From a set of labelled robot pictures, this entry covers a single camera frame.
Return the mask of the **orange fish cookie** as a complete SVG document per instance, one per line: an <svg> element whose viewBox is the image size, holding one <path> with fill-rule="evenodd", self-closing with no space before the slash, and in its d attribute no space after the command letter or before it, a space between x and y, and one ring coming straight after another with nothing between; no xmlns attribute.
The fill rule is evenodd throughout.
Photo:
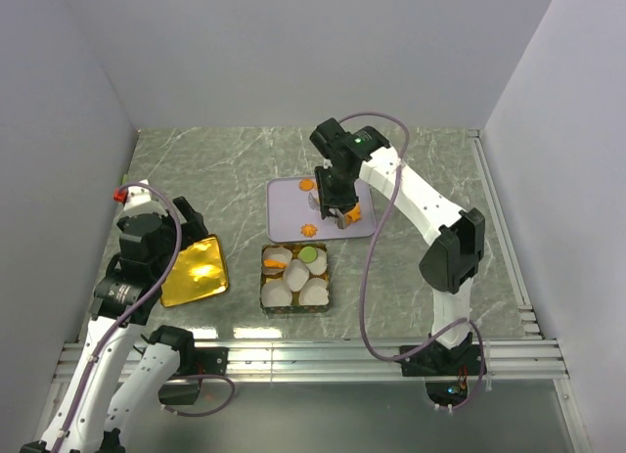
<svg viewBox="0 0 626 453"><path fill-rule="evenodd" d="M350 226L362 219L361 207L359 204L355 205L350 211L344 214L344 221L347 226Z"/></svg>
<svg viewBox="0 0 626 453"><path fill-rule="evenodd" d="M263 266L268 269L285 269L288 264L275 259L264 259Z"/></svg>

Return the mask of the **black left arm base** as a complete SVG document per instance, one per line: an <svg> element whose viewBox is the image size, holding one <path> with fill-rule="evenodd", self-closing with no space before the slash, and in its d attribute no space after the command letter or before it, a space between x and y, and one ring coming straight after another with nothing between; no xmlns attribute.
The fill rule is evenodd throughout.
<svg viewBox="0 0 626 453"><path fill-rule="evenodd" d="M191 358L182 363L173 377L159 390L158 399L166 406L191 406L200 397L202 380L181 381L190 375L210 374L224 376L229 349L225 346L196 349Z"/></svg>

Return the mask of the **gold tin lid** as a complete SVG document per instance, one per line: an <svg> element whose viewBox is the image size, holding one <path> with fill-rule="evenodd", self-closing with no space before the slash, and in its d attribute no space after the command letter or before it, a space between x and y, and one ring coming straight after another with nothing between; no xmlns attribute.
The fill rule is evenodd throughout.
<svg viewBox="0 0 626 453"><path fill-rule="evenodd" d="M229 288L226 259L216 235L181 250L162 285L160 302L171 308L225 293Z"/></svg>

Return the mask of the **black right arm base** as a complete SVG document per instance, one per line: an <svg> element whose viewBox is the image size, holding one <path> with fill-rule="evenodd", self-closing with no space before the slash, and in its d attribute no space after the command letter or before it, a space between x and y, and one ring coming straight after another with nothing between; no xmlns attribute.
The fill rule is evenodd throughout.
<svg viewBox="0 0 626 453"><path fill-rule="evenodd" d="M470 377L479 382L487 374L487 367L479 345L472 343L471 335L461 345L448 349L435 341L429 347L410 357L412 346L401 345L399 361L404 378L426 378L425 391L438 407L454 410L470 397Z"/></svg>

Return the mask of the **metal tongs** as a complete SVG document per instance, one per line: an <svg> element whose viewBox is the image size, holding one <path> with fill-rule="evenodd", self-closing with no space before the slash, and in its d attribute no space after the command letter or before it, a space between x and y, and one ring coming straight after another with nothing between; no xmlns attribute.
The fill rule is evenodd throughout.
<svg viewBox="0 0 626 453"><path fill-rule="evenodd" d="M317 190L312 190L308 193L308 204L311 209L315 210L319 214L322 214L321 203ZM333 222L333 224L340 230L344 230L352 224L352 219L347 213L343 213L335 208L330 208L326 219Z"/></svg>

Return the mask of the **green round cookie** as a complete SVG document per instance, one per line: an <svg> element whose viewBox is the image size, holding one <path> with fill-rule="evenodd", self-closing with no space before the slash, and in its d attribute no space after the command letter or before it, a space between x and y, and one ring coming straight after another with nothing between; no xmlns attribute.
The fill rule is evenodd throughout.
<svg viewBox="0 0 626 453"><path fill-rule="evenodd" d="M302 248L298 254L298 258L304 263L312 263L317 259L317 257L317 249L311 246Z"/></svg>

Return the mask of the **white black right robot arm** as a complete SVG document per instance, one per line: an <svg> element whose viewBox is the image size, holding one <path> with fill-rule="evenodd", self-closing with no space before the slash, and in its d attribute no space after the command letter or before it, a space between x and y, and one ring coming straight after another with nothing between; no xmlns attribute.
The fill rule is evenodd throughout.
<svg viewBox="0 0 626 453"><path fill-rule="evenodd" d="M465 362L462 346L475 330L470 293L484 255L484 215L446 199L406 164L405 149L395 149L372 126L351 133L330 118L313 130L310 141L325 160L314 170L322 218L343 226L358 203L355 183L362 180L387 198L385 217L399 210L425 240L419 270L432 289L434 310L426 343L434 345L433 368L454 373Z"/></svg>

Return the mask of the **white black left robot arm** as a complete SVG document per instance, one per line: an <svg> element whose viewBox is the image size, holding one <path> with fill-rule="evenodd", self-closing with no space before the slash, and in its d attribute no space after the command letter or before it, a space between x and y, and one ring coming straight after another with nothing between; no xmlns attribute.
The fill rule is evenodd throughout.
<svg viewBox="0 0 626 453"><path fill-rule="evenodd" d="M119 192L118 251L94 290L87 334L67 392L49 427L24 452L122 452L137 419L172 376L197 364L194 336L155 330L126 382L119 378L179 252L208 235L183 196L164 201L143 187Z"/></svg>

